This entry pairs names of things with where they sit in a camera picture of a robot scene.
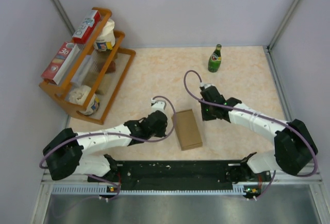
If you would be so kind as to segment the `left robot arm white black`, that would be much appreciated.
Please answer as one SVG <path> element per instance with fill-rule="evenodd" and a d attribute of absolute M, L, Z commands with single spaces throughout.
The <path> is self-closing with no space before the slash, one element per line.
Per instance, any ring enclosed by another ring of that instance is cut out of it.
<path fill-rule="evenodd" d="M 155 111 L 140 120 L 129 120 L 116 127 L 97 132 L 74 132 L 63 129 L 43 149 L 46 166 L 54 181 L 71 175 L 95 175 L 113 180 L 117 169 L 111 156 L 97 153 L 113 147 L 142 144 L 153 137 L 166 136 L 167 116 Z"/>

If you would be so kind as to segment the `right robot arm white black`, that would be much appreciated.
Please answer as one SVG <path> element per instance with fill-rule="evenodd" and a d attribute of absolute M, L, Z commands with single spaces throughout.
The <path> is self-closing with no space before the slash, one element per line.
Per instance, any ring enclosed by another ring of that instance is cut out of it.
<path fill-rule="evenodd" d="M 254 180 L 259 173 L 282 170 L 296 176 L 317 155 L 318 149 L 306 125 L 294 119 L 291 122 L 278 120 L 249 108 L 236 98 L 225 99 L 212 84 L 200 85 L 201 113 L 204 121 L 223 119 L 241 125 L 271 142 L 274 149 L 252 153 L 241 163 L 244 179 Z"/>

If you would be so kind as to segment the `brown cardboard box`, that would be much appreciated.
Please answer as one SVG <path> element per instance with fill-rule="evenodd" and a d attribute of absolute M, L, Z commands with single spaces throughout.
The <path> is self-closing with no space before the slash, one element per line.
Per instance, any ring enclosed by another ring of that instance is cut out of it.
<path fill-rule="evenodd" d="M 201 134 L 192 109 L 176 112 L 172 116 L 175 132 L 182 151 L 203 146 Z"/>

